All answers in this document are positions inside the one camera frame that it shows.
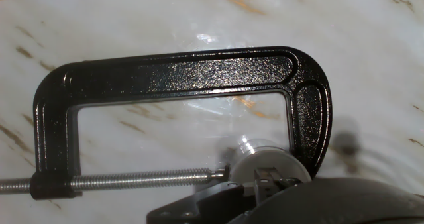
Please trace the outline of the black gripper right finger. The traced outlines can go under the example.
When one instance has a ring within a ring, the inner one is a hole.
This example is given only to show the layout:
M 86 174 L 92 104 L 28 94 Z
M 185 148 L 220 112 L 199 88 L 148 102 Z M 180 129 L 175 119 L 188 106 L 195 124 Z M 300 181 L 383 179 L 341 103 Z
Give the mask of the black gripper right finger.
M 273 183 L 278 186 L 280 190 L 297 186 L 302 183 L 302 181 L 298 178 L 283 177 L 275 168 L 271 169 L 270 175 L 272 177 Z

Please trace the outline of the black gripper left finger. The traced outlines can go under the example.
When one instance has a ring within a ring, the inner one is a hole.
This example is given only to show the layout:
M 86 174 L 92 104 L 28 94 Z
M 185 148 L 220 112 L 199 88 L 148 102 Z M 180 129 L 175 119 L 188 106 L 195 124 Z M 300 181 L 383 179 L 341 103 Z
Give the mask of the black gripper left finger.
M 223 182 L 149 212 L 147 224 L 230 223 L 276 193 L 276 169 L 257 168 L 251 182 Z

